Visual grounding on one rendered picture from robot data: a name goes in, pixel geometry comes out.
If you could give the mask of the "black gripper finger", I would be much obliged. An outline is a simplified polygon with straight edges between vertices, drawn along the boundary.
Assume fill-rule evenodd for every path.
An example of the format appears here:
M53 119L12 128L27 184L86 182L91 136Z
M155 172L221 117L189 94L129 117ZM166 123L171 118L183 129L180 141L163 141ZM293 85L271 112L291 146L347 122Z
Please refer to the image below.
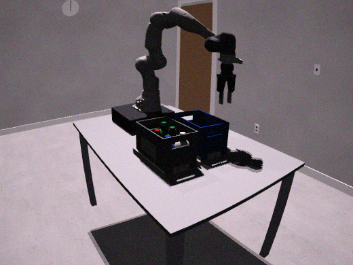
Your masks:
M222 78L222 73L217 74L217 91L219 92L219 104L223 105L223 91L225 88L225 83L227 81L228 74L226 74L225 79Z
M227 92L227 103L231 103L231 94L235 90L235 80L236 80L236 75L233 74L231 76L231 74L229 74L229 79L227 79L227 87L229 91Z

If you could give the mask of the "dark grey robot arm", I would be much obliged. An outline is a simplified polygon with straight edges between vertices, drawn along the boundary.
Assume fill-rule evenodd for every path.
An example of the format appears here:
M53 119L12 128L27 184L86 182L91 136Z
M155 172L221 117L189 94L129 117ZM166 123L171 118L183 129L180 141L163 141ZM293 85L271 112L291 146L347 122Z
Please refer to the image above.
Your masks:
M162 31L178 26L185 31L196 33L206 39L204 46L209 52L219 52L218 60L223 64L242 64L236 58L236 38L231 33L222 32L218 35L207 29L190 13L179 7L170 12L155 12L150 17L145 36L145 48L150 56L143 56L136 60L135 67L143 78L143 91L132 107L140 112L157 112L161 110L159 79L154 70L166 66L167 60L162 53Z

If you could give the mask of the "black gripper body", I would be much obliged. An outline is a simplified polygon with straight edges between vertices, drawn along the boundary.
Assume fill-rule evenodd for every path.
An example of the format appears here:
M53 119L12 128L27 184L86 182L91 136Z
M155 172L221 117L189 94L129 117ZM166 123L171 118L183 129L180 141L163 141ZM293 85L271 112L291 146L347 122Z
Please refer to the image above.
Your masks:
M228 75L231 74L231 76L232 76L233 70L234 70L234 65L221 63L221 73L222 73L223 79L225 79L226 74L228 74Z

